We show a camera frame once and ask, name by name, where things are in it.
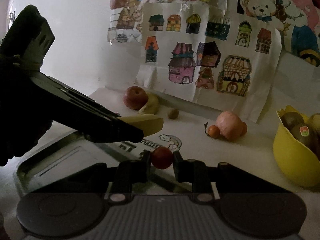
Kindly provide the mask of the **kiwi with sticker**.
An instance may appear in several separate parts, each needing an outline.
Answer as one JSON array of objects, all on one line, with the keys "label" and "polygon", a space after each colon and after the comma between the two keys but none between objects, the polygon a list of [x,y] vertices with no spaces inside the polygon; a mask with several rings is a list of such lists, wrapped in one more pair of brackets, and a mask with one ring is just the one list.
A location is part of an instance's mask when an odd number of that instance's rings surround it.
[{"label": "kiwi with sticker", "polygon": [[312,145],[312,133],[307,124],[297,124],[290,132],[296,140],[304,144],[306,147],[310,147]]}]

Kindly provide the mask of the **girl with teddy poster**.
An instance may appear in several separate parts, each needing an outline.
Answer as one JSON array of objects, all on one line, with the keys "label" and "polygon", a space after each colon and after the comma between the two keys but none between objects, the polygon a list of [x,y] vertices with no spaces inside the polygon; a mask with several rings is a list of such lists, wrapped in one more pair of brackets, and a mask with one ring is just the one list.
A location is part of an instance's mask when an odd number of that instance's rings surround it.
[{"label": "girl with teddy poster", "polygon": [[238,12],[272,25],[283,49],[319,67],[319,0],[238,0]]}]

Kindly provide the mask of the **red apple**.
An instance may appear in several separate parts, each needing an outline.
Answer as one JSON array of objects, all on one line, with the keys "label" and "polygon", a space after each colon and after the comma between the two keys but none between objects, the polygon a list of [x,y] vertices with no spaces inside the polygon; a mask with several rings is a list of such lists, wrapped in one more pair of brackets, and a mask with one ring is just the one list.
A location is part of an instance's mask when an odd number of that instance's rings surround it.
[{"label": "red apple", "polygon": [[144,89],[138,86],[129,87],[123,96],[123,103],[133,110],[140,110],[148,101],[148,95]]}]

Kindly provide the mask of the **houses drawing paper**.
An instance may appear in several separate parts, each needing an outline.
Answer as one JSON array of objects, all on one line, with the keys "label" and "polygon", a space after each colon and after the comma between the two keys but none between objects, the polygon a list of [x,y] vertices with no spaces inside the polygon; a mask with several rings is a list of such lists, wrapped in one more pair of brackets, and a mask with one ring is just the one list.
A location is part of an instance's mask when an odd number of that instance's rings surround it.
[{"label": "houses drawing paper", "polygon": [[281,52],[269,23],[205,4],[148,3],[136,83],[257,121]]}]

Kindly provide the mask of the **small red tomato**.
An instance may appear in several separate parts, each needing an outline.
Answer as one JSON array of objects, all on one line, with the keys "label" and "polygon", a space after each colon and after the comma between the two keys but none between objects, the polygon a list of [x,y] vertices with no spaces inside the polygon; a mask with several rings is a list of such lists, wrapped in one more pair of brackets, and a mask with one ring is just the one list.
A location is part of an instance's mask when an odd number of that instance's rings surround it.
[{"label": "small red tomato", "polygon": [[157,168],[164,170],[171,166],[173,153],[167,147],[158,147],[151,154],[151,163]]}]

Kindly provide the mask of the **small brown kiwi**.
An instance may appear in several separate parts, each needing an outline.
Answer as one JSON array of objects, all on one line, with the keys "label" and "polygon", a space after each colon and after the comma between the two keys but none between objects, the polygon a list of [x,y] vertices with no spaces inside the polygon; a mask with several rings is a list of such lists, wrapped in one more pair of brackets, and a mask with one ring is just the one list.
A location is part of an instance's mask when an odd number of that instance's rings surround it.
[{"label": "small brown kiwi", "polygon": [[178,118],[179,113],[180,113],[180,112],[179,112],[178,109],[173,108],[173,109],[171,109],[170,111],[168,111],[167,116],[168,116],[169,119],[175,120],[175,119]]}]

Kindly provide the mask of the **yellow plastic bowl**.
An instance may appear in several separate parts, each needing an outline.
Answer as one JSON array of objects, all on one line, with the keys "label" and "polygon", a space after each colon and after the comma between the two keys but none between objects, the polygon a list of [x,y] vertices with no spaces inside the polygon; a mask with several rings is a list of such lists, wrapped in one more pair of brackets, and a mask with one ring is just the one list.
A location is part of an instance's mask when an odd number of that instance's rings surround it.
[{"label": "yellow plastic bowl", "polygon": [[310,118],[290,105],[277,111],[280,124],[273,141],[276,163],[285,177],[293,183],[302,187],[317,186],[319,185],[319,134],[307,124],[312,133],[313,143],[310,147],[306,147],[284,127],[280,118],[287,112],[299,113],[305,124]]}]

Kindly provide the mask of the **brown kiwi in bowl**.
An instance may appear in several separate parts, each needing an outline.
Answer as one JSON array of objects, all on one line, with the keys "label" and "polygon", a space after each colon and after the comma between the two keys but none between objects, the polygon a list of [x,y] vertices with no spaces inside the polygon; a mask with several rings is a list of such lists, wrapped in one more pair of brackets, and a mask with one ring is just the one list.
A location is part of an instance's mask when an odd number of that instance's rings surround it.
[{"label": "brown kiwi in bowl", "polygon": [[289,131],[296,125],[304,123],[303,117],[297,112],[287,112],[280,119]]}]

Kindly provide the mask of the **small orange with stem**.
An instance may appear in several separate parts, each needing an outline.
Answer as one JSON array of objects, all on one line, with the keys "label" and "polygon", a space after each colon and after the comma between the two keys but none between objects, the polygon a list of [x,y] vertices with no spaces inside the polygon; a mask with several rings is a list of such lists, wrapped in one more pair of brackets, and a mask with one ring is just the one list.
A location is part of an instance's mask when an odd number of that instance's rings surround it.
[{"label": "small orange with stem", "polygon": [[218,139],[220,136],[220,129],[215,125],[208,125],[208,123],[204,124],[204,132],[207,136]]}]

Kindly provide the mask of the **yellow banana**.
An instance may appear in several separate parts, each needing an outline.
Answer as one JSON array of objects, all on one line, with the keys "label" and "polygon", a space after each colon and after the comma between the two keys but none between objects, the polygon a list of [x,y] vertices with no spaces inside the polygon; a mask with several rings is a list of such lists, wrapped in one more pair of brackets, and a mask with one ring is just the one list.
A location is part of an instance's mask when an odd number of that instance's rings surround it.
[{"label": "yellow banana", "polygon": [[157,114],[159,111],[159,100],[156,94],[147,92],[147,103],[138,111],[138,114]]},{"label": "yellow banana", "polygon": [[148,137],[150,135],[160,132],[164,124],[163,118],[154,114],[122,116],[118,119],[142,130],[144,137]]}]

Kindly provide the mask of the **yellow banana behind apple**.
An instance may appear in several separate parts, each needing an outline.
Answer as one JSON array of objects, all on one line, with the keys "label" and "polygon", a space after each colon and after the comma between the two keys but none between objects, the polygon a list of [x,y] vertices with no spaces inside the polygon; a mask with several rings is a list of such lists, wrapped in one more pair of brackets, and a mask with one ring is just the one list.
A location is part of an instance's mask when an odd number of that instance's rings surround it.
[{"label": "yellow banana behind apple", "polygon": [[138,114],[157,114],[159,111],[159,100],[156,94],[147,92],[147,103],[138,111]]}]

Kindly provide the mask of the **pink peach apple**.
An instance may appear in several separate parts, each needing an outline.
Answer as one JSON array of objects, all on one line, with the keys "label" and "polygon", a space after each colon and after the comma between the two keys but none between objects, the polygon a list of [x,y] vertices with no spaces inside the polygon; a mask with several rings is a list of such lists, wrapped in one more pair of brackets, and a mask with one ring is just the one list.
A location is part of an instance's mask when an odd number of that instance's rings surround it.
[{"label": "pink peach apple", "polygon": [[236,141],[241,137],[242,120],[234,113],[222,112],[216,119],[220,134],[228,141]]}]

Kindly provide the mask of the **pear in bowl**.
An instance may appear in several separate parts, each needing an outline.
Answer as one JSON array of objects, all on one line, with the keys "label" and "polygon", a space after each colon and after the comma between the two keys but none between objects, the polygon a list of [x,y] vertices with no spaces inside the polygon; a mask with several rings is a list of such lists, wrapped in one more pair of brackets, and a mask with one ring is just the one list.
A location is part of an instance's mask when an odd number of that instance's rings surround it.
[{"label": "pear in bowl", "polygon": [[316,133],[320,133],[320,114],[315,113],[306,122]]}]

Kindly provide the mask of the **metal tray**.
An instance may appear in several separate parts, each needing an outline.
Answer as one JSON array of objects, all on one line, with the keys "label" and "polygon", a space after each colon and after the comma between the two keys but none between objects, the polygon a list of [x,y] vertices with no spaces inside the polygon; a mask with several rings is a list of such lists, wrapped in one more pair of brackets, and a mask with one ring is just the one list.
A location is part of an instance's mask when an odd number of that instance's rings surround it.
[{"label": "metal tray", "polygon": [[44,145],[18,164],[14,175],[18,195],[22,197],[96,163],[116,167],[125,160],[138,160],[144,150],[152,152],[160,146],[172,151],[185,149],[182,139],[164,133],[157,133],[139,143],[105,144],[90,142],[78,132],[70,133]]}]

